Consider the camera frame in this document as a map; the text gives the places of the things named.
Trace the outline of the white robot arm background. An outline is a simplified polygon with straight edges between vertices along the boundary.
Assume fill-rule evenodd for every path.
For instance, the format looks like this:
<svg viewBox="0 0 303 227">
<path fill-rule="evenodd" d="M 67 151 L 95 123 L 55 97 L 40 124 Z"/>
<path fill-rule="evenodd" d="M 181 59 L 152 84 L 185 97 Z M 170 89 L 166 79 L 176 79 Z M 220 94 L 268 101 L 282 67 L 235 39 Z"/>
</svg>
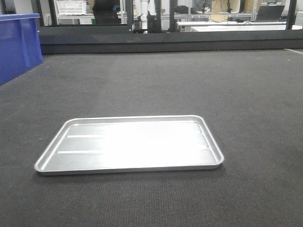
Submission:
<svg viewBox="0 0 303 227">
<path fill-rule="evenodd" d="M 137 19 L 141 22 L 141 30 L 144 34 L 148 33 L 148 25 L 156 18 L 156 7 L 154 0 L 135 0 L 134 1 Z"/>
</svg>

